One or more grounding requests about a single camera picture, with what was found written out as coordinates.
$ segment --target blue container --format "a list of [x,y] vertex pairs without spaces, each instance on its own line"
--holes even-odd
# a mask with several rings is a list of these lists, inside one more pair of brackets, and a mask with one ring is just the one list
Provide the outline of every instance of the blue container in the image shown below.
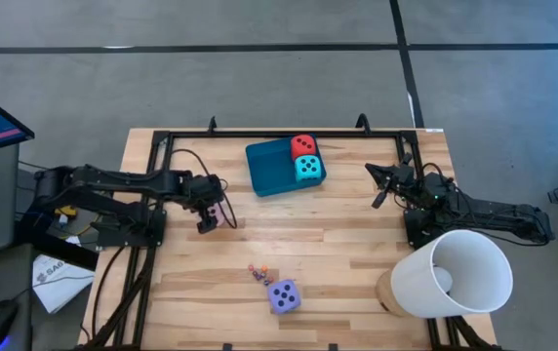
[[258,196],[304,189],[320,185],[325,180],[325,177],[327,177],[325,163],[320,155],[316,136],[312,137],[316,142],[316,156],[320,160],[322,170],[320,179],[297,181],[295,163],[292,161],[290,152],[290,141],[292,140],[290,137],[247,146],[251,182],[253,183],[253,190]]

